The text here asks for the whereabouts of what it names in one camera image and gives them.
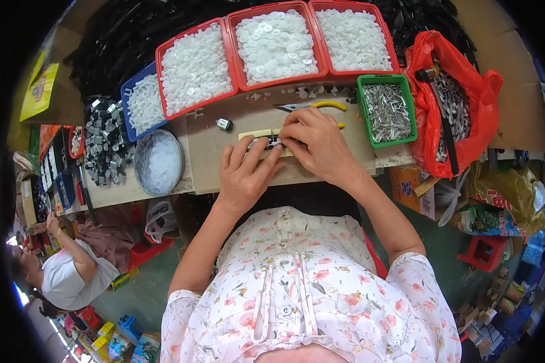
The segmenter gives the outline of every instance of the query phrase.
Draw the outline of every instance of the yellow pliers handle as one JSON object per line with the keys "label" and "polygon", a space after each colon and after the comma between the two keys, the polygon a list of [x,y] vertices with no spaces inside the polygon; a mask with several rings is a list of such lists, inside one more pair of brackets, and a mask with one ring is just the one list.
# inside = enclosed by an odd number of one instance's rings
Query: yellow pliers handle
{"label": "yellow pliers handle", "polygon": [[341,111],[347,111],[347,107],[345,105],[342,105],[341,103],[333,102],[333,101],[320,101],[310,105],[310,107],[317,107],[317,108],[325,107],[325,106],[335,107],[336,109],[340,109]]}

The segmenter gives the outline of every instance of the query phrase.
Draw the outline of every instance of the workbench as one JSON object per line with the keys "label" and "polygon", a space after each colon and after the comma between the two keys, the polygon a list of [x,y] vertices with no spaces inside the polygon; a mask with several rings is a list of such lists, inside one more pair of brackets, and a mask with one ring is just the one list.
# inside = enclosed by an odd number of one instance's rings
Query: workbench
{"label": "workbench", "polygon": [[[273,105],[280,103],[305,103],[310,105],[321,100],[333,100],[346,105],[348,107],[346,112],[333,107],[323,107],[321,112],[330,114],[337,122],[345,124],[342,129],[345,141],[348,143],[353,156],[371,175],[377,175],[383,168],[414,164],[414,156],[409,143],[381,149],[371,148],[364,129],[365,125],[358,118],[357,105],[350,105],[345,101],[348,96],[347,92],[342,91],[337,93],[336,96],[331,93],[323,93],[316,99],[303,100],[298,98],[296,92],[286,92],[288,89],[295,90],[296,87],[310,88],[313,85],[320,84],[331,89],[334,83],[304,83],[271,87],[258,90],[256,93],[260,95],[260,98],[257,100],[247,99],[247,96],[251,97],[255,92],[241,93],[212,103],[203,110],[199,110],[197,114],[203,113],[203,116],[189,114],[168,122],[163,128],[177,137],[185,158],[182,177],[170,195],[218,192],[218,170],[220,155],[224,147],[234,145],[238,141],[238,134],[243,132],[280,128],[281,123],[288,115],[288,112],[273,108]],[[343,85],[351,88],[355,86],[354,83],[344,83]],[[271,95],[265,97],[264,92],[267,92],[267,94],[269,92]],[[233,130],[226,132],[216,127],[216,120],[219,118],[233,121]],[[277,173],[271,181],[271,185],[320,181],[319,178],[306,171],[296,158],[287,157],[283,161],[287,165]],[[133,167],[126,167],[124,171],[127,177],[125,184],[122,185],[96,186],[90,178],[85,178],[85,184],[94,208],[154,198],[141,189],[135,179]],[[60,205],[57,198],[55,198],[55,204]],[[86,205],[80,206],[78,204],[78,199],[75,200],[73,207],[66,211],[62,211],[61,207],[57,207],[58,212],[61,214],[70,214],[86,209]]]}

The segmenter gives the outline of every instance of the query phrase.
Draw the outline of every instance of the white blouse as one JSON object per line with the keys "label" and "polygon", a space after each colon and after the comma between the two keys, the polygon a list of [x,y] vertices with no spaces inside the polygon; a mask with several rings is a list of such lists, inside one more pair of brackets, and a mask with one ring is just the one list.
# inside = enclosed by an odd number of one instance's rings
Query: white blouse
{"label": "white blouse", "polygon": [[253,362],[311,343],[349,362],[460,362],[428,260],[406,253],[382,280],[363,241],[348,215],[253,214],[226,242],[202,296],[170,295],[161,362]]}

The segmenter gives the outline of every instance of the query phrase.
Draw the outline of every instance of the woman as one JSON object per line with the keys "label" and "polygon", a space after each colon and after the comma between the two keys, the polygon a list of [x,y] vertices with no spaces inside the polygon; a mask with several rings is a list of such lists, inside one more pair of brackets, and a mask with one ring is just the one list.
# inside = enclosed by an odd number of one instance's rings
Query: woman
{"label": "woman", "polygon": [[52,304],[59,310],[78,310],[103,293],[111,281],[126,272],[134,245],[129,231],[131,204],[96,211],[99,226],[90,220],[78,221],[79,234],[70,238],[50,213],[46,228],[62,249],[43,266],[28,249],[12,248],[12,270],[22,291],[43,300],[45,311]]}
{"label": "woman", "polygon": [[335,119],[309,107],[284,125],[279,138],[304,168],[365,208],[388,252],[387,278],[376,276],[349,215],[260,210],[220,249],[283,166],[277,146],[257,167],[267,141],[245,156],[247,136],[224,149],[220,194],[174,273],[162,361],[459,362],[456,326],[420,237],[357,163]]}

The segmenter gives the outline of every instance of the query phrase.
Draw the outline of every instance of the green plastic tray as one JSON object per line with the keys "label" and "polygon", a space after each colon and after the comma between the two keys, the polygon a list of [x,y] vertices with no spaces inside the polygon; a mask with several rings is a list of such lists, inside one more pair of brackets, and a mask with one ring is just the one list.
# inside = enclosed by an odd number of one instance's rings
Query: green plastic tray
{"label": "green plastic tray", "polygon": [[[367,103],[365,102],[365,96],[363,95],[362,91],[362,86],[366,84],[397,84],[401,86],[401,94],[406,101],[410,122],[412,124],[412,134],[410,137],[394,141],[384,141],[378,143],[374,142],[374,138],[371,136],[371,122],[369,120]],[[357,77],[357,107],[359,107],[359,115],[364,121],[367,138],[369,139],[372,148],[385,148],[387,146],[398,145],[404,142],[412,142],[418,138],[418,134],[416,132],[414,98],[410,93],[410,85],[408,84],[408,79],[406,76],[402,76],[401,74],[368,74]]]}

